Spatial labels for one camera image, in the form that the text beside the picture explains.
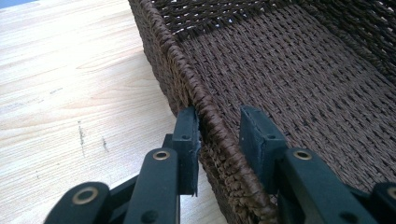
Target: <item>woven texture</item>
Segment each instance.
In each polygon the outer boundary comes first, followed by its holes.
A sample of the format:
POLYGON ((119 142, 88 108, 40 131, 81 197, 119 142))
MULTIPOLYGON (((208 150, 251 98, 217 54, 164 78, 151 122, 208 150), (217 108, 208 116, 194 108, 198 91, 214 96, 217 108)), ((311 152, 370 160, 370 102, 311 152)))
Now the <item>woven texture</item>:
POLYGON ((199 113, 201 163, 228 222, 277 221, 276 207, 238 148, 241 104, 266 111, 291 146, 315 150, 353 187, 367 191, 396 181, 390 1, 130 4, 172 110, 194 105, 199 113), (343 8, 350 4, 359 10, 343 8), (371 21, 384 10, 387 17, 371 21), (342 25, 358 12, 358 21, 369 18, 377 31, 367 32, 364 22, 354 25, 365 31, 359 34, 342 25))

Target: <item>wicker basket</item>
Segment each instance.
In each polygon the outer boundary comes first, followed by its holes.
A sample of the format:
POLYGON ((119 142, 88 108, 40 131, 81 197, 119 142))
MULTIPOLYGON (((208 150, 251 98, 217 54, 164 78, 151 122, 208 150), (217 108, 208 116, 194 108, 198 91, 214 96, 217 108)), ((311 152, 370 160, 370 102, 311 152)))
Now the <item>wicker basket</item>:
POLYGON ((362 190, 396 181, 392 0, 130 0, 173 112, 194 105, 209 182, 230 223, 276 223, 238 148, 240 105, 362 190))

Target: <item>woven basket wall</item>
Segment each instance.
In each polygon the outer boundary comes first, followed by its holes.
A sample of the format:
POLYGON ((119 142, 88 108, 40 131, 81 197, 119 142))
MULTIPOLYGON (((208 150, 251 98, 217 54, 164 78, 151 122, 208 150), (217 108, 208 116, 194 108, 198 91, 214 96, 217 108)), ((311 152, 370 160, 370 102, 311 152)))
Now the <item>woven basket wall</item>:
POLYGON ((353 187, 396 181, 394 1, 129 1, 173 112, 199 113, 200 161, 229 223, 277 222, 238 147, 240 105, 353 187))

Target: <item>light wood surface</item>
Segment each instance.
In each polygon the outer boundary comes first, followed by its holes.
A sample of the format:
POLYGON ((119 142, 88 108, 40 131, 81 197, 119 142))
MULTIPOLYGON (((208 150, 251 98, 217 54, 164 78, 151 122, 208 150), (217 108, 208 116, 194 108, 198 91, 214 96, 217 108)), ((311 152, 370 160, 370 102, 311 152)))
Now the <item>light wood surface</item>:
MULTIPOLYGON (((137 175, 175 121, 127 0, 0 9, 0 223, 41 223, 86 181, 137 175)), ((225 223, 205 173, 181 223, 225 223)))

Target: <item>basket bottom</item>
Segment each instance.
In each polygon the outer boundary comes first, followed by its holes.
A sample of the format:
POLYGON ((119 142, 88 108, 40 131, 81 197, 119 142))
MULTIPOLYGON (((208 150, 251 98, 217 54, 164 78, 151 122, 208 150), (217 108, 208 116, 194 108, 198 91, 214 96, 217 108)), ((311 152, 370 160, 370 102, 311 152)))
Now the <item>basket bottom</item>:
MULTIPOLYGON (((316 151, 348 185, 367 191, 396 181, 395 86, 301 7, 180 45, 235 141, 239 106, 253 105, 269 114, 291 146, 316 151)), ((209 181, 224 185, 212 159, 203 160, 209 181)), ((229 222, 244 222, 225 205, 230 193, 214 188, 229 222)))

